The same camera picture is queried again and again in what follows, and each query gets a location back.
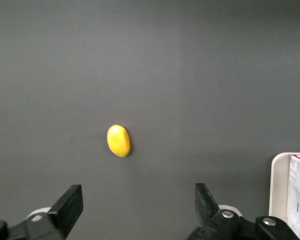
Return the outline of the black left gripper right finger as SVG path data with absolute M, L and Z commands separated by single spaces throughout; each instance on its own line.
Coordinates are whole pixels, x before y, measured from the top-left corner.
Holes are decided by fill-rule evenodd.
M 219 206 L 204 183 L 195 185 L 195 210 L 200 227 L 188 240 L 297 240 L 298 237 L 281 219 L 259 216 L 246 220 L 236 208 Z

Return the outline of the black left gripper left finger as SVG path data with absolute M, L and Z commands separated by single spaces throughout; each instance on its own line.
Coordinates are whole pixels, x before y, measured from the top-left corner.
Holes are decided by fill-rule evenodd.
M 65 240 L 83 208 L 82 186 L 71 185 L 53 206 L 34 210 L 17 225 L 0 220 L 0 240 Z

